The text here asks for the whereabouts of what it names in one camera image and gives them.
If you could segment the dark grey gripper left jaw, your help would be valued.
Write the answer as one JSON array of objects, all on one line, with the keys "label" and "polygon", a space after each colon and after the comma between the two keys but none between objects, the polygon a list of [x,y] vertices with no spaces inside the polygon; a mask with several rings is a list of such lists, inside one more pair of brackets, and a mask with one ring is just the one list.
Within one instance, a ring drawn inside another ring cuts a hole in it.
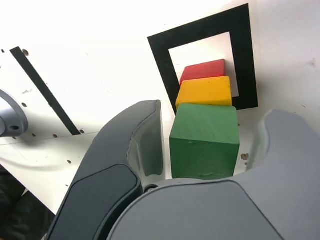
[{"label": "dark grey gripper left jaw", "polygon": [[47,234],[105,240],[123,211],[164,172],[161,102],[138,102],[110,120],[87,150]]}]

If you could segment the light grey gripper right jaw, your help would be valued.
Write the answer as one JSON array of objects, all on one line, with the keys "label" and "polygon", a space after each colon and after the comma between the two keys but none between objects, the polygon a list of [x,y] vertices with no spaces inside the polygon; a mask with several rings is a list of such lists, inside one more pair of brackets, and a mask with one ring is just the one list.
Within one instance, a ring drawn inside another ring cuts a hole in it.
[{"label": "light grey gripper right jaw", "polygon": [[303,117],[273,110],[261,121],[247,169],[183,179],[135,200],[110,240],[317,240],[320,136]]}]

